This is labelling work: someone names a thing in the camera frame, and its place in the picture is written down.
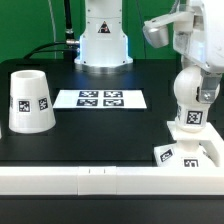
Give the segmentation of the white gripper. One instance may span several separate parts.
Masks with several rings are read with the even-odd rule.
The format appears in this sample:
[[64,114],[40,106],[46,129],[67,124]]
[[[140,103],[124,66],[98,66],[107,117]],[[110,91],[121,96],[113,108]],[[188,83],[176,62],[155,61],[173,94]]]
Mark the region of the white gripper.
[[224,73],[224,0],[186,0],[180,10],[193,13],[193,26],[183,31],[174,25],[173,48],[204,69],[198,100],[212,104]]

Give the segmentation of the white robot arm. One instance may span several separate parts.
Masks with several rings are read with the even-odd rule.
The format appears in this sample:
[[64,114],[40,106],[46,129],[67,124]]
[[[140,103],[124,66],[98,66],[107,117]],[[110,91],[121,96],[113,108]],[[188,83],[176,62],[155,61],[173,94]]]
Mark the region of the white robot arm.
[[[122,30],[122,0],[85,0],[85,8],[76,65],[111,72],[131,64]],[[184,67],[197,65],[202,77],[198,100],[204,104],[215,100],[224,74],[224,0],[176,1],[170,13],[146,21],[143,34],[155,48],[172,44]]]

